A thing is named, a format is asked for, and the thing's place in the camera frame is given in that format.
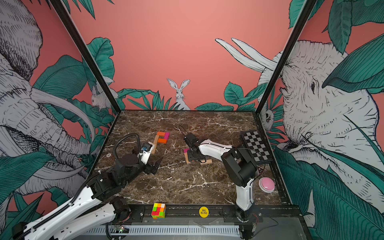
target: rubik's cube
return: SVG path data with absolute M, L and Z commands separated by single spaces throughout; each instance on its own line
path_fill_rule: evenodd
M 159 204 L 155 203 L 153 205 L 152 209 L 152 218 L 158 219 L 158 218 L 165 218 L 166 216 L 166 205 L 165 204 Z

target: white vent grille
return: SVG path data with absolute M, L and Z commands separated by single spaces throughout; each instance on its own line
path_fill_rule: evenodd
M 175 225 L 145 225 L 145 226 L 125 226 L 129 229 L 129 233 L 116 233 L 109 228 L 109 232 L 113 235 L 221 235 L 221 236 L 235 236 L 239 237 L 239 228 L 233 226 L 175 226 Z M 88 230 L 83 235 L 104 235 L 105 226 L 95 227 Z

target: rabbit illustration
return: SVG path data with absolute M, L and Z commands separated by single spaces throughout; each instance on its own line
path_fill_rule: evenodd
M 180 88 L 177 87 L 177 84 L 167 78 L 169 85 L 176 90 L 176 106 L 179 105 L 178 110 L 190 110 L 190 108 L 185 104 L 184 102 L 184 94 L 183 94 L 183 88 L 185 88 L 189 84 L 189 79 L 184 80 L 180 86 Z

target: rabbit ear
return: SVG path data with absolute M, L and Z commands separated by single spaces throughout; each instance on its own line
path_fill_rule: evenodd
M 173 88 L 173 89 L 178 89 L 177 87 L 177 84 L 172 80 L 172 79 L 169 79 L 167 78 L 168 82 L 169 82 L 169 85 Z
M 189 82 L 190 82 L 190 80 L 189 79 L 187 79 L 187 80 L 184 80 L 183 81 L 183 83 L 181 84 L 181 86 L 180 86 L 180 89 L 183 89 L 183 88 L 185 88 L 188 84 L 189 84 Z

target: green leaf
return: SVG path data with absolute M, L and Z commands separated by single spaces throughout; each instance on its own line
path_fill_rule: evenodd
M 67 99 L 67 101 L 72 103 L 76 107 L 78 107 L 81 111 L 83 111 L 89 117 L 89 119 L 91 120 L 94 127 L 100 127 L 100 126 L 108 127 L 108 125 L 106 125 L 105 123 L 102 122 L 103 118 L 98 116 L 97 114 L 95 114 L 92 111 L 92 109 L 94 108 L 92 105 L 90 105 L 84 101 L 80 102 L 77 99 L 74 99 L 74 100 Z M 67 109 L 56 107 L 56 106 L 55 106 L 55 108 L 59 113 L 61 113 L 64 116 L 65 119 L 68 119 L 71 122 L 79 122 L 80 125 L 84 126 L 83 124 L 85 124 L 85 122 L 79 116 L 74 114 L 73 112 L 71 112 Z
M 125 88 L 125 89 L 118 91 L 118 98 L 125 98 L 127 95 L 129 95 L 133 98 L 141 98 L 142 93 L 144 95 L 148 95 L 148 94 L 155 95 L 155 93 L 152 92 L 151 90 L 139 90 L 139 89 Z
M 301 11 L 305 0 L 292 0 L 289 5 L 289 28 L 293 27 Z
M 28 205 L 23 211 L 21 211 L 1 232 L 0 239 L 1 240 L 12 240 L 12 228 L 19 222 L 31 222 L 35 215 L 36 209 L 40 203 L 40 200 L 43 195 L 38 197 L 35 201 L 33 201 L 30 205 Z
M 344 53 L 352 29 L 352 2 L 334 1 L 329 13 L 328 34 L 334 47 Z
M 284 137 L 278 133 L 270 133 L 270 132 L 267 132 L 266 133 L 268 135 L 268 137 L 270 138 L 274 138 L 274 139 L 284 139 Z
M 243 89 L 239 85 L 229 82 L 224 90 L 224 98 L 227 102 L 236 104 L 236 100 L 243 98 Z
M 141 92 L 141 96 L 143 97 L 144 103 L 147 106 L 147 108 L 151 109 L 151 105 L 149 104 L 149 101 L 147 97 L 143 94 L 143 92 Z
M 278 104 L 278 102 L 280 101 L 280 98 L 283 94 L 280 93 L 277 98 L 273 101 L 272 105 L 271 105 L 271 108 L 274 108 L 274 106 L 276 106 L 276 104 Z
M 68 4 L 68 0 L 63 0 L 65 7 L 67 8 L 68 12 L 71 14 L 71 8 L 70 5 Z
M 352 3 L 352 26 L 367 22 L 384 23 L 384 2 L 366 7 L 364 1 Z
M 333 86 L 351 93 L 384 86 L 384 34 L 349 54 L 327 77 L 322 88 Z
M 243 104 L 246 104 L 249 102 L 249 99 L 251 99 L 252 96 L 248 96 L 248 97 L 245 97 L 245 98 L 239 98 L 236 100 L 236 104 L 240 107 L 241 105 Z
M 118 103 L 120 110 L 125 109 L 125 104 L 123 103 L 121 98 L 116 98 L 116 102 Z
M 272 127 L 278 127 L 278 126 L 283 126 L 284 122 L 274 122 Z
M 112 116 L 112 115 L 107 115 L 105 117 L 103 117 L 103 119 L 101 120 L 102 123 L 112 123 L 113 120 L 115 120 L 115 117 Z
M 375 153 L 377 154 L 377 156 L 380 158 L 381 162 L 384 164 L 384 154 L 383 152 L 376 146 L 376 144 L 367 136 L 367 134 L 365 134 L 365 132 L 363 132 L 363 130 L 361 130 L 361 128 L 359 128 L 352 120 L 350 120 L 346 115 L 344 115 L 344 117 L 346 119 L 348 119 L 348 121 L 350 121 L 353 125 L 355 125 L 355 127 L 361 132 L 361 134 L 364 136 L 364 138 L 369 142 L 369 144 L 371 145 L 371 147 L 373 148 L 373 150 L 375 151 Z
M 21 196 L 20 194 L 15 192 L 13 194 L 13 197 L 15 198 L 16 208 L 19 212 L 21 212 L 22 210 L 24 210 L 28 206 L 28 204 L 25 202 L 23 196 Z
M 169 106 L 169 103 L 170 103 L 170 100 L 172 98 L 169 98 L 168 101 L 166 102 L 166 105 L 164 106 L 164 110 L 168 110 L 168 106 Z
M 372 6 L 373 4 L 375 4 L 378 0 L 364 0 L 364 5 L 366 7 L 369 7 L 369 6 Z
M 104 140 L 105 140 L 105 136 L 103 135 L 98 135 L 96 136 L 94 139 L 93 139 L 93 142 L 92 142 L 92 145 L 91 145 L 91 149 L 89 152 L 93 152 L 95 151 L 95 149 L 98 147 L 98 146 L 102 146 L 103 143 L 104 143 Z
M 276 145 L 280 144 L 280 142 L 272 138 L 268 138 L 268 141 L 270 142 L 270 144 L 276 144 Z
M 203 105 L 200 105 L 196 107 L 196 110 L 199 111 L 213 111 L 218 107 L 221 107 L 222 105 L 220 103 L 204 103 Z
M 80 7 L 79 7 L 79 4 L 77 3 L 77 0 L 72 0 L 72 1 L 76 4 L 76 7 L 80 10 Z
M 248 103 L 252 102 L 253 100 L 255 100 L 256 98 L 260 97 L 261 94 L 264 93 L 265 91 L 265 88 L 266 86 L 268 85 L 268 83 L 262 83 L 260 84 L 259 86 L 255 87 L 254 89 L 252 89 L 249 93 L 247 93 L 245 96 L 248 97 L 248 96 L 252 96 L 249 100 L 248 100 Z
M 277 147 L 274 154 L 292 203 L 299 205 L 303 213 L 308 211 L 312 190 L 319 237 L 340 240 L 384 238 L 384 217 L 337 177 L 317 164 L 296 161 L 291 154 Z
M 328 165 L 327 167 L 327 172 L 331 173 L 332 175 L 334 175 L 335 177 L 337 177 L 338 179 L 341 180 L 341 178 L 339 177 L 339 175 L 337 173 L 335 173 L 334 170 L 332 170 L 331 166 Z
M 108 38 L 94 38 L 89 44 L 87 44 L 87 47 L 90 54 L 95 59 L 101 74 L 113 79 L 115 74 L 115 67 L 113 65 L 112 59 L 110 58 L 113 55 L 113 47 L 111 45 L 111 41 Z M 92 90 L 93 86 L 96 86 L 96 78 L 84 58 L 83 66 L 87 75 L 89 88 Z
M 221 106 L 221 107 L 218 107 L 218 108 L 215 108 L 215 111 L 233 111 L 233 107 L 232 106 Z
M 83 64 L 64 55 L 53 66 L 47 67 L 33 87 L 59 98 L 72 99 L 83 90 L 86 83 Z
M 159 102 L 160 102 L 160 94 L 159 94 L 159 91 L 157 91 L 152 98 L 152 110 L 154 110 L 155 108 L 157 109 Z
M 255 111 L 255 104 L 252 103 L 252 104 L 247 104 L 247 105 L 243 105 L 243 106 L 240 106 L 236 109 L 236 111 Z
M 311 145 L 319 149 L 321 152 L 342 161 L 343 163 L 353 168 L 355 171 L 361 173 L 364 177 L 371 181 L 382 193 L 384 193 L 384 173 L 382 171 L 347 155 L 322 149 L 311 143 L 306 137 L 303 136 L 303 138 L 307 140 Z
M 324 2 L 324 0 L 317 0 L 317 1 L 316 1 L 315 5 L 313 6 L 313 9 L 312 9 L 312 11 L 311 11 L 311 14 L 310 14 L 308 20 L 311 19 L 311 18 L 313 17 L 313 15 L 317 12 L 317 10 L 319 10 L 319 8 L 320 8 L 321 5 L 323 4 L 323 2 Z
M 55 157 L 31 152 L 17 157 L 0 157 L 0 202 L 23 185 L 37 170 Z
M 273 112 L 282 111 L 282 110 L 283 110 L 283 105 L 279 105 L 279 106 L 275 107 L 274 109 L 272 109 Z
M 128 101 L 130 101 L 131 103 L 133 103 L 134 105 L 138 106 L 141 109 L 150 110 L 146 106 L 142 105 L 141 103 L 136 102 L 135 100 L 132 100 L 132 99 L 128 98 Z
M 95 13 L 92 6 L 92 0 L 79 0 L 83 7 L 95 18 Z
M 172 106 L 169 107 L 168 110 L 172 110 L 172 108 L 176 105 L 177 102 L 175 102 L 174 104 L 172 104 Z
M 51 200 L 56 202 L 57 206 L 60 206 L 61 204 L 65 203 L 70 199 L 60 188 L 52 187 L 47 191 L 52 194 Z

